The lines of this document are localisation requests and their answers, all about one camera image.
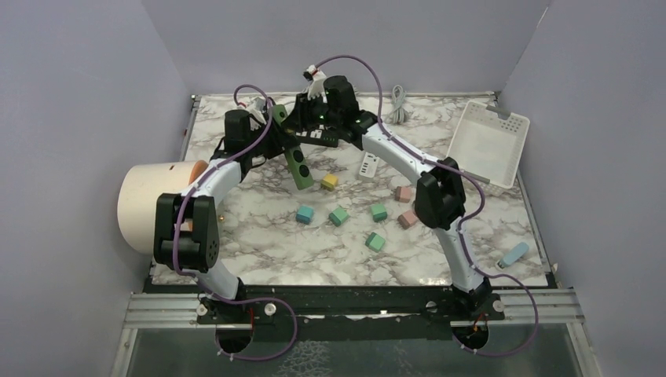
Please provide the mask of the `green power strip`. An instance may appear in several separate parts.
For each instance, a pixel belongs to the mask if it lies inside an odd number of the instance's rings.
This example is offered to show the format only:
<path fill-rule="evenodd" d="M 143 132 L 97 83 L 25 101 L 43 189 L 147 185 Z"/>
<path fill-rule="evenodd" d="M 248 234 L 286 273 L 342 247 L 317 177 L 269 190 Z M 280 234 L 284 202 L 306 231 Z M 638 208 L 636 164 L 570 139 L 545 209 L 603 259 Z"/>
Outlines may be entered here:
<path fill-rule="evenodd" d="M 276 142 L 287 161 L 287 169 L 295 182 L 297 190 L 312 187 L 314 185 L 313 176 L 306 164 L 300 142 L 294 133 L 288 131 L 282 125 L 287 118 L 286 107 L 282 104 L 275 104 L 272 111 L 273 122 L 275 123 L 272 129 L 276 131 Z"/>

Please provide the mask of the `white power strip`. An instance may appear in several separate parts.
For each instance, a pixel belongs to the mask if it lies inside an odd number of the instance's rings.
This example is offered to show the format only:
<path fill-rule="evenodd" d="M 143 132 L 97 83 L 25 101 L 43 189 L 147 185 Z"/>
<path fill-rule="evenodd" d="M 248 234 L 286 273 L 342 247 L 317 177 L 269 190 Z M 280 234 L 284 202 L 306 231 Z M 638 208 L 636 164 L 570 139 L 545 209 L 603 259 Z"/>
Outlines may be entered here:
<path fill-rule="evenodd" d="M 379 158 L 371 153 L 365 152 L 361 161 L 357 177 L 362 181 L 372 181 L 379 167 Z"/>

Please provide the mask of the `yellow charger plug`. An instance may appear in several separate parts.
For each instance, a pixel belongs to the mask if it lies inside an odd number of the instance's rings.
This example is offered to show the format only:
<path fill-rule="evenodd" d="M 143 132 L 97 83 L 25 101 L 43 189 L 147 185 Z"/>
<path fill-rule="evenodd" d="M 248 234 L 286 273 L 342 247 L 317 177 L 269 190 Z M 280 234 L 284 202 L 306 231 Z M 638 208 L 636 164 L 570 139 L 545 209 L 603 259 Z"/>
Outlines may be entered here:
<path fill-rule="evenodd" d="M 338 177 L 334 174 L 326 174 L 320 180 L 320 187 L 328 191 L 334 191 L 338 186 Z"/>

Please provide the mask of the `teal blue charger plug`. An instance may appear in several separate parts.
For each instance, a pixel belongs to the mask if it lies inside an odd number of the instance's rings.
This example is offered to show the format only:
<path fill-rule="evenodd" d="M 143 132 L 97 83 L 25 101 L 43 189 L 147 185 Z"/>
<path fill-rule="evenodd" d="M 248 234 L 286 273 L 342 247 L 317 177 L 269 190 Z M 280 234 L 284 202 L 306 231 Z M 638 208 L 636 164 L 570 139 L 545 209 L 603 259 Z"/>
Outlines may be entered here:
<path fill-rule="evenodd" d="M 295 220 L 298 223 L 308 225 L 313 220 L 314 209 L 305 205 L 301 205 L 296 212 Z"/>

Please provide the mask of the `green USB charger plug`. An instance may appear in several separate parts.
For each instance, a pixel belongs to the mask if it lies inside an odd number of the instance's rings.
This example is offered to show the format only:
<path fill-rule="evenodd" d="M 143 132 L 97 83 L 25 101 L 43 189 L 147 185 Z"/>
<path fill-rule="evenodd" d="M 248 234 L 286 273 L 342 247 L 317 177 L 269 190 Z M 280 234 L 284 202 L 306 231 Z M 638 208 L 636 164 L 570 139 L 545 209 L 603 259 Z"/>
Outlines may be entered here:
<path fill-rule="evenodd" d="M 349 213 L 342 207 L 337 207 L 328 215 L 328 220 L 336 227 L 341 226 L 349 219 Z"/>

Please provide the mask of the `pink charger plug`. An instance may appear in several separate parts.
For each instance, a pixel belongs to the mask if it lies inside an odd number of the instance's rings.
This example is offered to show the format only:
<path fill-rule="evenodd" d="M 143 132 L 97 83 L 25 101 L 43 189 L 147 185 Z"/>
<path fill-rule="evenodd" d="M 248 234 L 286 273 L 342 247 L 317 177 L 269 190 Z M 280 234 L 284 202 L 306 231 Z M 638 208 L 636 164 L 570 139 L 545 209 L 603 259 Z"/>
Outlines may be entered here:
<path fill-rule="evenodd" d="M 398 186 L 394 191 L 394 199 L 400 203 L 410 203 L 413 195 L 412 188 L 408 186 Z"/>
<path fill-rule="evenodd" d="M 419 221 L 419 218 L 414 212 L 414 210 L 407 210 L 404 213 L 400 214 L 397 220 L 403 229 L 410 229 L 413 225 L 415 225 Z"/>

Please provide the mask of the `light green charger plug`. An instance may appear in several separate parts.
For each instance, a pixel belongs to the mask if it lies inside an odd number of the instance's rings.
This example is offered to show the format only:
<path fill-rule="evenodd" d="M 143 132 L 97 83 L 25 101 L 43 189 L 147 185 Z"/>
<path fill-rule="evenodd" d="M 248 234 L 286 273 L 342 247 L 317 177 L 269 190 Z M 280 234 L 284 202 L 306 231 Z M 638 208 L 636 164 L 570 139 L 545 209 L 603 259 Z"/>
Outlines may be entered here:
<path fill-rule="evenodd" d="M 364 244 L 370 250 L 374 252 L 380 252 L 383 249 L 384 245 L 386 244 L 386 240 L 383 236 L 380 236 L 377 232 L 371 232 L 370 235 L 365 240 Z"/>

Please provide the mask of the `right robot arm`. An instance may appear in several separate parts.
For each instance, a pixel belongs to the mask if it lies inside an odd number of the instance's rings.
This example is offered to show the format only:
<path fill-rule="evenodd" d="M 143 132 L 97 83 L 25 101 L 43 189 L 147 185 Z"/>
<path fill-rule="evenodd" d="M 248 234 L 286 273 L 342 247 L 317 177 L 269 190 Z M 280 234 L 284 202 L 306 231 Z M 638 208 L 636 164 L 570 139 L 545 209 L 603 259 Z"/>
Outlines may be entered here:
<path fill-rule="evenodd" d="M 376 114 L 361 109 L 344 75 L 304 76 L 309 85 L 297 95 L 284 125 L 296 132 L 325 126 L 346 143 L 379 157 L 415 185 L 415 214 L 436 234 L 451 271 L 453 309 L 465 320 L 475 318 L 484 310 L 492 288 L 467 245 L 462 227 L 466 194 L 457 162 L 435 160 L 390 131 Z"/>

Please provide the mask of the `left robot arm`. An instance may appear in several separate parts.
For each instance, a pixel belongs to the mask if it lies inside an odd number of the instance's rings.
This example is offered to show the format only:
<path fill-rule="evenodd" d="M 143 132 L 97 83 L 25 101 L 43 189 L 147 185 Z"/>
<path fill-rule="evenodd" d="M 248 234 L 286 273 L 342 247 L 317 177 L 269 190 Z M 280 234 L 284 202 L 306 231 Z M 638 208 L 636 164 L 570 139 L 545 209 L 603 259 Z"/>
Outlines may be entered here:
<path fill-rule="evenodd" d="M 234 323 L 246 315 L 242 280 L 218 260 L 220 239 L 217 209 L 229 192 L 257 165 L 254 159 L 287 157 L 297 178 L 309 173 L 296 136 L 282 124 L 287 109 L 275 104 L 253 111 L 240 107 L 225 113 L 225 133 L 208 166 L 181 192 L 156 200 L 153 258 L 196 283 L 218 299 L 217 311 Z"/>

